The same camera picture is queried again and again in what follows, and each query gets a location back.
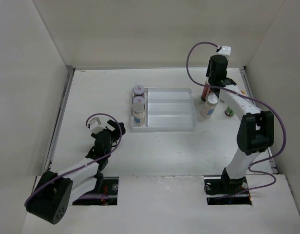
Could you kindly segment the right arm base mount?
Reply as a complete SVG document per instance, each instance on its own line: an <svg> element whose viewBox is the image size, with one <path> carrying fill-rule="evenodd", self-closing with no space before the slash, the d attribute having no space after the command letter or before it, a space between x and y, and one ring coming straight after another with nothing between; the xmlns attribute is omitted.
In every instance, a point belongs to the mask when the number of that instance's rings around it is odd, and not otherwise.
<svg viewBox="0 0 300 234"><path fill-rule="evenodd" d="M224 178L204 178L204 191L208 205L251 205L250 193L237 192L248 189L246 177L229 181Z"/></svg>

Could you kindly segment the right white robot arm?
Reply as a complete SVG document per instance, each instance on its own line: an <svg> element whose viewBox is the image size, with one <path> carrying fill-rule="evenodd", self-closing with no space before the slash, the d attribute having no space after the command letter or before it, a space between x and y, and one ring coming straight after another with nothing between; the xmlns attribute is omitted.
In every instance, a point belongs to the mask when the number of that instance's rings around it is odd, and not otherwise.
<svg viewBox="0 0 300 234"><path fill-rule="evenodd" d="M246 183L245 175L250 164L274 143L274 114L261 110L242 95L236 82L227 77L227 65L225 56L211 56L206 77L213 94L227 104L240 120L236 137L238 149L220 179L205 181L208 195L239 192Z"/></svg>

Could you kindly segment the tall clear red-label bottle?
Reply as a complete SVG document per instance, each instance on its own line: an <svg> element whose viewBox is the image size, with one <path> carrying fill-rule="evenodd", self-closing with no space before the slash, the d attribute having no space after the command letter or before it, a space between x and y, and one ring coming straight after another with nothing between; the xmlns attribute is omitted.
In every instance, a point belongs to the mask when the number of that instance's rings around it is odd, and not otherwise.
<svg viewBox="0 0 300 234"><path fill-rule="evenodd" d="M208 82L208 80L206 80L205 83L204 83L203 90L202 90L201 100L202 100L203 102L205 102L207 96L208 96L209 94L212 94L212 93L213 93L213 92L212 92L211 88L209 87L209 82Z"/></svg>

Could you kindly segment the sauce jar grey lid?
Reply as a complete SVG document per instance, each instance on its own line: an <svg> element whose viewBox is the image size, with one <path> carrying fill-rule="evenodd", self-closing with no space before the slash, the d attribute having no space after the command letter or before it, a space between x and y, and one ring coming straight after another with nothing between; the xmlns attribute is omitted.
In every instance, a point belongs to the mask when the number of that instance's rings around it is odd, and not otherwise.
<svg viewBox="0 0 300 234"><path fill-rule="evenodd" d="M134 97L144 97L145 96L145 88L142 85L135 85L132 89Z"/></svg>
<svg viewBox="0 0 300 234"><path fill-rule="evenodd" d="M142 96L136 96L136 97L134 97L132 103L133 104L141 103L141 104L145 105L145 99Z"/></svg>

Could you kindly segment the green red chili sauce bottle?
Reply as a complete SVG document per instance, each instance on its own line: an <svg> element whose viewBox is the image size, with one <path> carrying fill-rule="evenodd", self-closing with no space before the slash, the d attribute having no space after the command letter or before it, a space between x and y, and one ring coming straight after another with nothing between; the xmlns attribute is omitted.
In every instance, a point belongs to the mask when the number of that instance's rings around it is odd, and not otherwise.
<svg viewBox="0 0 300 234"><path fill-rule="evenodd" d="M227 108L225 109L225 115L228 116L228 117L232 117L235 115L235 113L233 112L233 110L227 106Z"/></svg>

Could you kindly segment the white bead jar grey lid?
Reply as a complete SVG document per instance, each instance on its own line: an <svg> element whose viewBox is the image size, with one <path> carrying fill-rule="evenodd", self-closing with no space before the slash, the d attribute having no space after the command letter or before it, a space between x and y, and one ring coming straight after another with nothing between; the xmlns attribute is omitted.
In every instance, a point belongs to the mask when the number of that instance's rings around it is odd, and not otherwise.
<svg viewBox="0 0 300 234"><path fill-rule="evenodd" d="M138 102L132 105L132 114L137 126L143 126L145 124L145 107L142 103Z"/></svg>

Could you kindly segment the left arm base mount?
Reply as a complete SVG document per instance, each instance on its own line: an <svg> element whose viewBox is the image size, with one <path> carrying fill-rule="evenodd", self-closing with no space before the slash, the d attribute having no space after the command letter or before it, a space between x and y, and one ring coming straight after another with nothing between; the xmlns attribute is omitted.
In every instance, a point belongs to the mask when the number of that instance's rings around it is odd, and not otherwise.
<svg viewBox="0 0 300 234"><path fill-rule="evenodd" d="M119 191L119 177L104 177L96 182L95 187L86 192L84 198L72 203L74 206L115 206Z"/></svg>

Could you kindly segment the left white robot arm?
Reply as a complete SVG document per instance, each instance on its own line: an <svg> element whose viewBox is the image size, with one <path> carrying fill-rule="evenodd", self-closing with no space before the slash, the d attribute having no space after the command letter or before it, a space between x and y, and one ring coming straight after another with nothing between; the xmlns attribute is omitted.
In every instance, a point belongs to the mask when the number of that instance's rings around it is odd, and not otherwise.
<svg viewBox="0 0 300 234"><path fill-rule="evenodd" d="M25 201L26 211L53 225L57 224L69 206L108 206L117 204L119 179L104 177L102 171L125 134L124 123L108 120L103 127L98 118L88 128L94 145L85 158L69 169L44 172L33 193Z"/></svg>

